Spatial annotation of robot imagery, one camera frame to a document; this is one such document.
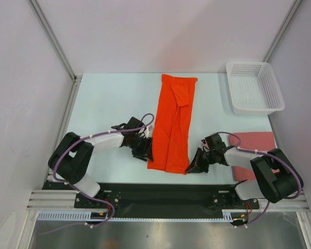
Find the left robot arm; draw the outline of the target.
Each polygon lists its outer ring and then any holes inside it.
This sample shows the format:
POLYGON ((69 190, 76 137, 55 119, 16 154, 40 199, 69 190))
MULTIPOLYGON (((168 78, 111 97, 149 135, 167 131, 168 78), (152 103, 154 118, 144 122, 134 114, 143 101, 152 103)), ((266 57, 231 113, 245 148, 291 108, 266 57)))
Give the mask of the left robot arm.
POLYGON ((107 131, 103 135, 90 135, 84 140, 74 132, 67 133, 48 161, 48 167, 58 180, 74 186, 86 194, 92 207, 103 204, 100 185, 87 173, 94 154, 112 148, 128 147, 134 158, 153 161, 152 138, 146 132, 107 131))

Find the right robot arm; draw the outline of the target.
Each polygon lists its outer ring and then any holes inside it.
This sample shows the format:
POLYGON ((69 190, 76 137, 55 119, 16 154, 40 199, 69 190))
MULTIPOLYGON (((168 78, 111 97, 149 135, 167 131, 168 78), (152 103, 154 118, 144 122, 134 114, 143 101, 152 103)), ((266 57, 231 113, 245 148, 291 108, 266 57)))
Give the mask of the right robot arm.
POLYGON ((229 194, 229 203, 234 208, 241 208, 248 199, 257 195, 271 203, 294 199, 304 187, 301 176, 279 148, 267 152, 234 146, 209 151, 198 148, 185 173, 207 173, 211 164, 237 166, 253 171, 256 179, 254 182, 243 181, 229 194))

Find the orange t shirt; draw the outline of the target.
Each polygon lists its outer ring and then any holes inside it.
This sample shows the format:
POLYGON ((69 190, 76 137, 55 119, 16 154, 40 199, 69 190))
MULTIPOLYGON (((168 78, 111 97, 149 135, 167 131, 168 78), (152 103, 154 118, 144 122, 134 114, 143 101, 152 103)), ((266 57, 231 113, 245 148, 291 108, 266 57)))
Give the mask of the orange t shirt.
POLYGON ((162 75, 149 170, 185 174, 190 164, 188 138, 197 81, 195 77, 162 75))

